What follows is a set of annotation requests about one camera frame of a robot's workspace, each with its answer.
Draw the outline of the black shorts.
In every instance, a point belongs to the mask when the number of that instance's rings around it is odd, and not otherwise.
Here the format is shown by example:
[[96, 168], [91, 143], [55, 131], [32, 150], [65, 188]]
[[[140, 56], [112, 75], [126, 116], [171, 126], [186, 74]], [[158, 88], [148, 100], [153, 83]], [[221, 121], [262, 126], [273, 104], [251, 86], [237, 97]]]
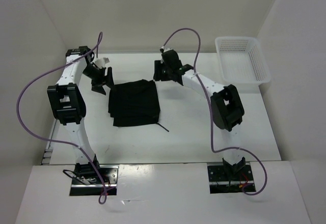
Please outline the black shorts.
[[159, 125], [160, 105], [153, 80], [115, 85], [108, 99], [108, 113], [115, 127]]

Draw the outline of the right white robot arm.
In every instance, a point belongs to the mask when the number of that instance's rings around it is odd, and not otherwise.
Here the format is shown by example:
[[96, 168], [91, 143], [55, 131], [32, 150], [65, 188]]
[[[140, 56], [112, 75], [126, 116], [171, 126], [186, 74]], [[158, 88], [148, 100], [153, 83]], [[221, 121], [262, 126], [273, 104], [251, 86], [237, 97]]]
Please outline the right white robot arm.
[[[224, 86], [198, 73], [194, 66], [183, 65], [178, 53], [171, 48], [160, 48], [161, 60], [154, 61], [155, 81], [174, 81], [190, 88], [207, 100], [210, 116], [210, 146], [214, 153], [230, 150], [222, 158], [224, 176], [228, 181], [236, 179], [246, 160], [236, 153], [240, 145], [240, 124], [245, 114], [238, 90], [234, 85]], [[214, 149], [214, 127], [217, 127], [227, 143], [234, 143], [220, 150]]]

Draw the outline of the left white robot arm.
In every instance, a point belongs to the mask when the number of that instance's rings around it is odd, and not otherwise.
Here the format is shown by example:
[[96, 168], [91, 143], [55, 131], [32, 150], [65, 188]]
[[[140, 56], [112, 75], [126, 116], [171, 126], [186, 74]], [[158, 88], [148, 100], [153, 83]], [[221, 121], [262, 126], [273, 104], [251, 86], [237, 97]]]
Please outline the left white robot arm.
[[104, 86], [114, 89], [112, 68], [105, 67], [107, 58], [94, 61], [94, 52], [87, 46], [69, 49], [61, 78], [55, 85], [47, 88], [47, 95], [54, 118], [59, 120], [74, 144], [76, 166], [74, 173], [80, 181], [96, 183], [101, 179], [96, 154], [92, 150], [86, 129], [86, 103], [78, 88], [81, 76], [91, 80], [91, 90], [105, 95]]

